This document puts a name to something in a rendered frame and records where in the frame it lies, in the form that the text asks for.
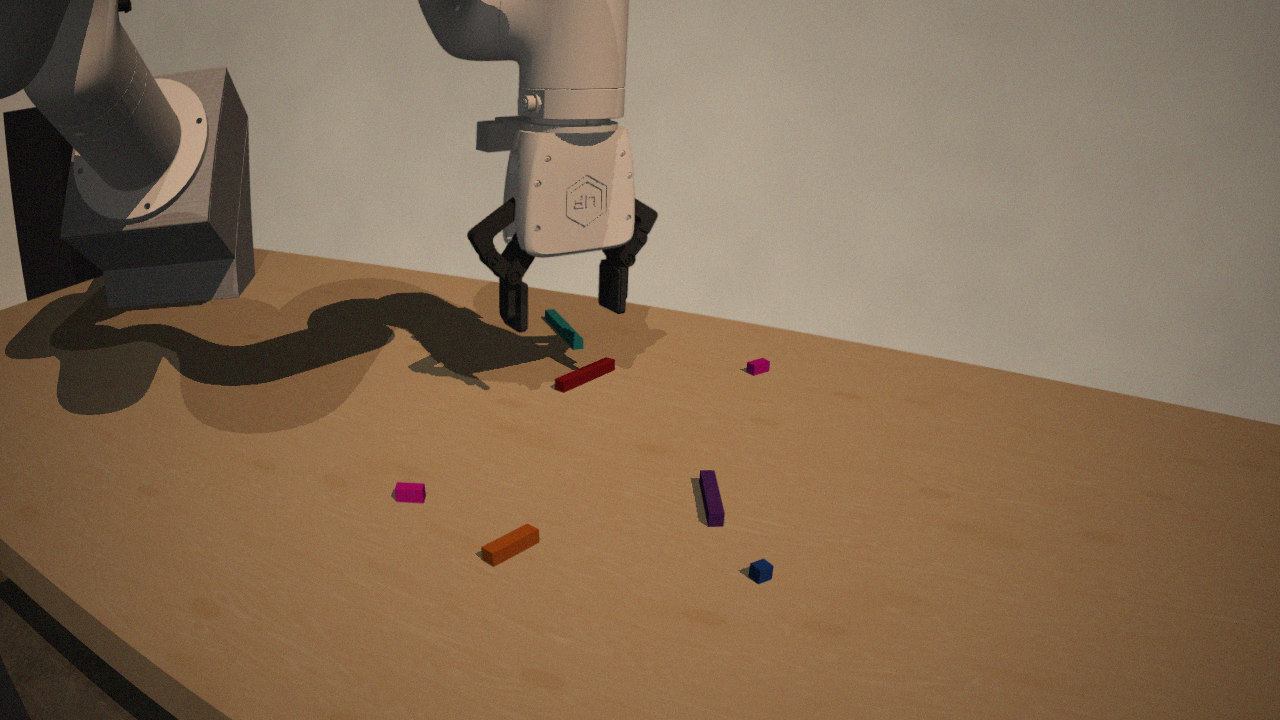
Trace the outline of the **small blue cube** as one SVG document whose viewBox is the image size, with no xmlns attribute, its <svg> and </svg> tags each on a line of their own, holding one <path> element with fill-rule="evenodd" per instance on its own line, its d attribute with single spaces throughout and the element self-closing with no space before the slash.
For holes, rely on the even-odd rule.
<svg viewBox="0 0 1280 720">
<path fill-rule="evenodd" d="M 765 559 L 750 562 L 749 577 L 753 582 L 756 582 L 756 584 L 769 582 L 772 579 L 773 568 L 774 566 L 765 561 Z"/>
</svg>

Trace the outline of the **purple rod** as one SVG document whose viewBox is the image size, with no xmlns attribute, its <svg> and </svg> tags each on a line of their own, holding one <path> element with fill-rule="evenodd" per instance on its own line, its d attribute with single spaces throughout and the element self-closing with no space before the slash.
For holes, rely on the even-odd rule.
<svg viewBox="0 0 1280 720">
<path fill-rule="evenodd" d="M 700 470 L 699 484 L 708 527 L 724 527 L 724 509 L 716 479 L 716 470 Z"/>
</svg>

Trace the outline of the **turquoise rod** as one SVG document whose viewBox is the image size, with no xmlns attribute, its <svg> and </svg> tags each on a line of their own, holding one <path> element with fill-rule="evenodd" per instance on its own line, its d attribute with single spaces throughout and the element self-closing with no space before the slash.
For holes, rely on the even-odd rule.
<svg viewBox="0 0 1280 720">
<path fill-rule="evenodd" d="M 545 319 L 571 348 L 582 348 L 582 337 L 554 309 L 545 310 Z"/>
</svg>

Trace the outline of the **dark red rod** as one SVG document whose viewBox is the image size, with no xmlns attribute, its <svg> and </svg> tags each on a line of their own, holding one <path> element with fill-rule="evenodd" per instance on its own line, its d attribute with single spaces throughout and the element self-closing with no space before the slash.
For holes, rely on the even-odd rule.
<svg viewBox="0 0 1280 720">
<path fill-rule="evenodd" d="M 609 372 L 614 372 L 614 359 L 603 357 L 596 363 L 591 363 L 588 366 L 582 366 L 575 372 L 561 375 L 556 378 L 556 389 L 561 392 L 567 392 L 579 386 L 594 380 L 600 375 L 605 375 Z"/>
</svg>

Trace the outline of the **orange rod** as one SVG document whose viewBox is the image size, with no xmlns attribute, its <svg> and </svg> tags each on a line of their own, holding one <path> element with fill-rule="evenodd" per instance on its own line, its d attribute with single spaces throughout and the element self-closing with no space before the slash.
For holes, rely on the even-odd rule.
<svg viewBox="0 0 1280 720">
<path fill-rule="evenodd" d="M 493 568 L 539 543 L 539 529 L 529 523 L 481 547 L 483 561 Z"/>
</svg>

